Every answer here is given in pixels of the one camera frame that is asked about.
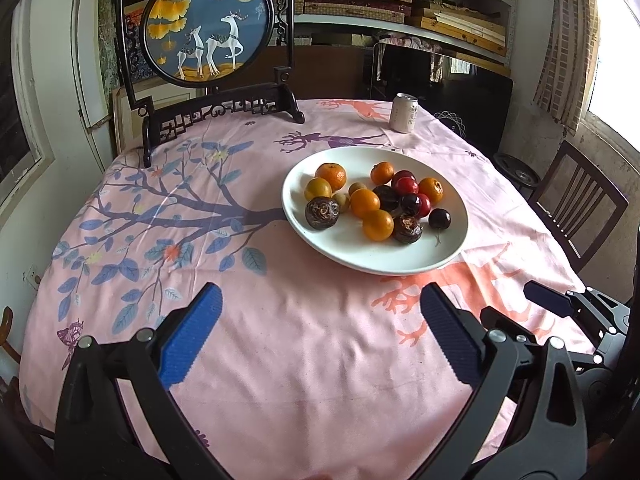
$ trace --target chair backrest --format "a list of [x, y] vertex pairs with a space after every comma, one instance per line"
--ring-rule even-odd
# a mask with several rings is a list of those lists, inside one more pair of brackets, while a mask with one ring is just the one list
[[[575, 171], [556, 209], [553, 212], [549, 212], [540, 204], [539, 200], [550, 187], [558, 172], [560, 163], [566, 156], [575, 161]], [[615, 209], [584, 253], [578, 254], [571, 242], [571, 238], [593, 214], [605, 196], [611, 199]], [[591, 260], [616, 226], [628, 205], [628, 201], [616, 185], [595, 164], [575, 146], [564, 140], [540, 186], [529, 198], [529, 205], [558, 241], [575, 272], [579, 272]]]

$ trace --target dark cherry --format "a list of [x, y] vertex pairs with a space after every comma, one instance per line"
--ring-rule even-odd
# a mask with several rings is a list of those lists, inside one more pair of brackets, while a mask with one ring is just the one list
[[393, 237], [401, 244], [413, 244], [422, 236], [422, 224], [409, 215], [400, 215], [394, 220]]
[[436, 208], [429, 214], [429, 227], [431, 229], [448, 229], [451, 225], [451, 215], [446, 209]]
[[396, 182], [397, 182], [398, 180], [400, 180], [400, 179], [401, 179], [402, 177], [404, 177], [404, 176], [408, 176], [409, 178], [412, 178], [412, 179], [414, 179], [416, 182], [418, 182], [418, 181], [416, 180], [416, 178], [414, 177], [414, 174], [413, 174], [413, 173], [411, 173], [411, 171], [409, 171], [409, 170], [400, 170], [400, 171], [398, 171], [397, 173], [395, 173], [393, 177], [391, 177], [391, 186], [392, 186], [392, 187], [395, 187], [395, 186], [396, 186]]
[[327, 229], [338, 221], [340, 204], [333, 198], [316, 196], [305, 207], [305, 218], [313, 229]]
[[396, 190], [391, 189], [389, 186], [377, 186], [373, 189], [373, 192], [380, 199], [380, 209], [391, 213], [398, 208], [400, 204], [400, 197]]
[[402, 212], [409, 216], [417, 216], [420, 212], [422, 201], [415, 193], [409, 193], [400, 199], [400, 207]]

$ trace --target tangerine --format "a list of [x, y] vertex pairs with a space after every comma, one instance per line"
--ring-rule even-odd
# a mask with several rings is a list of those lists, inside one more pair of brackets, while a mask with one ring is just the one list
[[331, 184], [324, 178], [312, 178], [305, 187], [305, 198], [311, 200], [316, 196], [331, 198]]
[[444, 196], [444, 189], [442, 184], [437, 178], [428, 177], [424, 178], [418, 184], [419, 192], [429, 197], [431, 205], [436, 205]]
[[315, 176], [324, 178], [331, 184], [331, 189], [334, 193], [347, 183], [347, 172], [344, 171], [344, 168], [340, 164], [335, 164], [334, 162], [320, 164]]
[[371, 170], [370, 177], [376, 186], [382, 186], [391, 180], [395, 170], [390, 162], [380, 162]]
[[382, 209], [369, 211], [362, 219], [362, 230], [369, 240], [381, 242], [391, 236], [394, 231], [394, 219]]
[[351, 211], [358, 218], [364, 218], [364, 215], [370, 211], [380, 209], [380, 199], [370, 189], [357, 189], [351, 195]]

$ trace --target window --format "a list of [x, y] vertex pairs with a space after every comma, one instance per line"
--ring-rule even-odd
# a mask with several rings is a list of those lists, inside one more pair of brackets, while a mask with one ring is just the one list
[[12, 20], [0, 30], [0, 204], [39, 158], [20, 119], [12, 69]]
[[640, 25], [624, 0], [598, 0], [600, 46], [588, 110], [640, 151]]

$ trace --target can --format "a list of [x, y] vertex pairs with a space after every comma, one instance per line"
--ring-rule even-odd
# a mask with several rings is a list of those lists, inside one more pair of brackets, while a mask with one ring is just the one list
[[389, 127], [401, 134], [410, 134], [414, 130], [415, 117], [418, 114], [418, 98], [409, 94], [396, 94], [391, 107]]

